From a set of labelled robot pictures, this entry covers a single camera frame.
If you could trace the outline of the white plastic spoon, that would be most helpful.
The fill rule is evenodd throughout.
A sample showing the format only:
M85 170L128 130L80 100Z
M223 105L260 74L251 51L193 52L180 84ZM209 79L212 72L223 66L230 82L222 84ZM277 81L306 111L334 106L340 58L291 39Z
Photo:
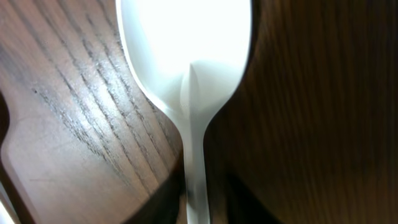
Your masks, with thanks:
M182 138L187 220L209 223L203 140L248 64L252 2L117 0L116 15L134 80Z

